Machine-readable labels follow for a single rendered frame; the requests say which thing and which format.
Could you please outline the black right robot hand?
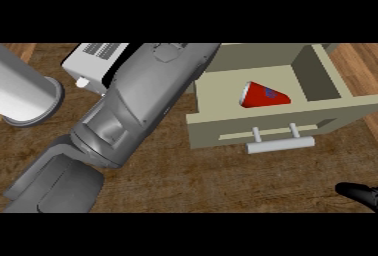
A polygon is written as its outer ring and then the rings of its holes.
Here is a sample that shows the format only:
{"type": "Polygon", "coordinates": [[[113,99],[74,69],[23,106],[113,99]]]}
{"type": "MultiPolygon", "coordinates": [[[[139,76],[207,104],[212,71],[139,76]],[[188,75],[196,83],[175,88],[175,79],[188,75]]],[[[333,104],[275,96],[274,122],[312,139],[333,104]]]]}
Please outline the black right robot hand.
{"type": "Polygon", "coordinates": [[[342,182],[336,185],[336,191],[340,195],[364,204],[376,213],[378,213],[378,187],[342,182]]]}

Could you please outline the beige drawer front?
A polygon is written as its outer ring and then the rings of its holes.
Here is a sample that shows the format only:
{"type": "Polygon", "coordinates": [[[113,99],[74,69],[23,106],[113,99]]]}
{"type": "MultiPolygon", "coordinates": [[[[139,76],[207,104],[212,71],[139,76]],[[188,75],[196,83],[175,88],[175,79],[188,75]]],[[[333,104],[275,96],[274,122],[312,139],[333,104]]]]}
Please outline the beige drawer front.
{"type": "Polygon", "coordinates": [[[378,95],[188,114],[191,148],[252,143],[255,127],[263,141],[291,138],[291,123],[302,137],[327,134],[376,111],[378,95]]]}

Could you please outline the red can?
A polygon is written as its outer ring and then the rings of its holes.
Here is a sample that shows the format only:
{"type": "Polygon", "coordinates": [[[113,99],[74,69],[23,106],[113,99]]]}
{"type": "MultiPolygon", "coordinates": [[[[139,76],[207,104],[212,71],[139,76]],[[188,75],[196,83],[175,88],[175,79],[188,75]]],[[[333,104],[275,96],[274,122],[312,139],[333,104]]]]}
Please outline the red can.
{"type": "Polygon", "coordinates": [[[253,81],[247,82],[240,99],[240,105],[244,108],[284,105],[290,103],[291,99],[284,93],[253,81]]]}

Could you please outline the beige open drawer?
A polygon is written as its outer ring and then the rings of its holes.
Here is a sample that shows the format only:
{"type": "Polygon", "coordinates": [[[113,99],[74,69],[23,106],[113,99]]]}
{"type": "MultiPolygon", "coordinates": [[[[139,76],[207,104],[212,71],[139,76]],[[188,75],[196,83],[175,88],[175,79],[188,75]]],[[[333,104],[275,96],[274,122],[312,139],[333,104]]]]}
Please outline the beige open drawer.
{"type": "Polygon", "coordinates": [[[197,113],[241,106],[249,81],[284,93],[296,105],[359,97],[339,74],[331,51],[330,44],[225,43],[196,81],[197,113]]]}

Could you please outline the white box appliance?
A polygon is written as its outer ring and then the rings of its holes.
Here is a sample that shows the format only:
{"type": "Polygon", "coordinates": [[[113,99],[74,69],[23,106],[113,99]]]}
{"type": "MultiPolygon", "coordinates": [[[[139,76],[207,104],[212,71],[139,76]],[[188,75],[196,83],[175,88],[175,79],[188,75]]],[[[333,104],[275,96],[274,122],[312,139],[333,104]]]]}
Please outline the white box appliance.
{"type": "Polygon", "coordinates": [[[63,68],[76,79],[79,88],[104,95],[108,85],[102,81],[117,63],[129,43],[82,43],[66,60],[63,68]]]}

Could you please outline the white cylindrical container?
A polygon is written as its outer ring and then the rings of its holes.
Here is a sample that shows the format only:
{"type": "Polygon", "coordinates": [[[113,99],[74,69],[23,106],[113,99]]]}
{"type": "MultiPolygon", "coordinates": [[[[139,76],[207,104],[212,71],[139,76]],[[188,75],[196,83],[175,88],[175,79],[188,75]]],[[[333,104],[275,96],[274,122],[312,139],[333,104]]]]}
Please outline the white cylindrical container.
{"type": "Polygon", "coordinates": [[[66,98],[61,82],[43,76],[0,45],[0,115],[15,127],[42,124],[57,113],[66,98]]]}

